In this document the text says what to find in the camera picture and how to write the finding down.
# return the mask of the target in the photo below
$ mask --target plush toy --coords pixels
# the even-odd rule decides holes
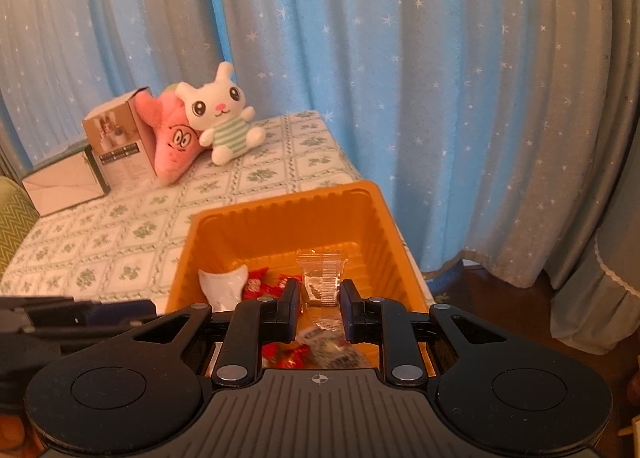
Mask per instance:
[[[224,165],[262,144],[265,136],[263,128],[249,127],[255,110],[244,107],[244,92],[231,81],[233,72],[231,63],[223,61],[214,82],[201,88],[182,82],[175,89],[175,95],[184,101],[191,128],[202,131],[200,145],[213,145],[215,165]]]
[[[151,97],[149,92],[138,92],[133,99],[136,112],[156,134],[158,182],[173,183],[204,151],[198,142],[200,131],[190,127],[184,102],[175,95],[175,90],[165,90],[158,98]]]

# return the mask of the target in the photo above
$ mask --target green cushion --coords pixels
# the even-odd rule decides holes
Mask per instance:
[[[0,279],[38,218],[24,190],[0,177]]]

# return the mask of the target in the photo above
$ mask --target lace trim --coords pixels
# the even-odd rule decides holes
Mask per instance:
[[[638,299],[640,299],[640,292],[636,291],[636,289],[634,289],[632,286],[630,286],[625,281],[623,281],[623,279],[620,278],[620,276],[618,276],[614,271],[612,271],[607,265],[604,264],[604,261],[602,261],[602,257],[600,256],[600,248],[598,247],[597,232],[596,232],[596,238],[595,238],[595,252],[596,252],[596,259],[598,260],[598,264],[600,268],[607,276],[609,276],[609,278],[611,278],[611,281],[616,282],[617,284],[620,285],[620,287],[625,289],[629,294],[635,295]]]

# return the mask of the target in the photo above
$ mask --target triangular cutout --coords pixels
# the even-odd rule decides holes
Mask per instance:
[[[502,343],[507,340],[482,326],[478,326],[461,315],[454,315],[451,319],[456,324],[462,335],[465,336],[465,339],[471,344]]]
[[[188,315],[179,315],[166,323],[159,324],[148,332],[144,332],[133,337],[133,340],[145,341],[148,343],[169,344],[174,340],[175,336],[178,335],[178,332],[182,330],[182,327],[187,324],[188,320]]]

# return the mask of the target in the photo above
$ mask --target dark brown floor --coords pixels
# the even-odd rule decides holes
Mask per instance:
[[[636,335],[621,341],[603,356],[591,355],[552,339],[549,334],[550,298],[553,289],[546,275],[541,275],[530,289],[517,289],[500,281],[483,269],[465,269],[463,278],[438,291],[436,300],[450,303],[470,313],[522,335],[565,355],[584,362],[596,370],[613,392],[613,415],[597,450],[605,458],[631,458],[631,436],[618,436],[618,430],[630,425],[640,408],[626,400],[626,385],[638,370],[640,340]]]

